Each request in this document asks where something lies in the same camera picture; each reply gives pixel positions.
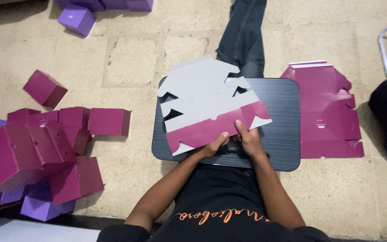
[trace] person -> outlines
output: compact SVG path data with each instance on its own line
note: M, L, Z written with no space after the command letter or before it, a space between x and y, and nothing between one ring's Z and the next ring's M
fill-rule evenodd
M263 77L261 24L266 0L237 0L216 52L237 65L237 76ZM264 152L258 129L237 120L233 136L250 157L253 169L200 164L230 138L190 152L138 201L124 224L104 228L98 242L120 241L331 241L307 227ZM175 201L175 208L153 236L152 225Z

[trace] floor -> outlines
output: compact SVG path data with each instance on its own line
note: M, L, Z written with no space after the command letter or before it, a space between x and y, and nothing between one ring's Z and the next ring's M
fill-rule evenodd
M175 166L150 149L158 82L171 65L215 56L229 6L155 0L151 13L98 13L84 39L64 31L52 3L0 7L0 119L19 108L44 110L22 90L35 69L69 89L57 108L133 110L127 140L94 138L105 191L79 201L76 214L125 218ZM385 26L387 0L270 0L266 9L266 77L279 77L289 62L327 59L353 84L365 157L302 160L280 173L306 223L336 238L387 239L387 156L366 105L385 79L376 43Z

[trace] jeans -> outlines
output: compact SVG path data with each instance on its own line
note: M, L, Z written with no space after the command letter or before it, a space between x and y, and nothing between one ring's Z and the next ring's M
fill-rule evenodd
M264 47L261 25L267 0L236 0L216 50L217 60L236 65L240 73L230 77L263 78Z

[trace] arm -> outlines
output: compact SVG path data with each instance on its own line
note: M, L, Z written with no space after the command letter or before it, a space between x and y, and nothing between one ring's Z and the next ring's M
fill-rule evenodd
M258 129L247 131L239 120L236 121L236 127L239 135L235 139L242 142L244 151L252 160L268 219L289 229L305 226L300 212L286 193L262 149Z
M223 132L213 143L192 151L143 195L124 224L141 226L150 233L153 222L170 206L201 159L214 156L219 146L228 142L228 132Z

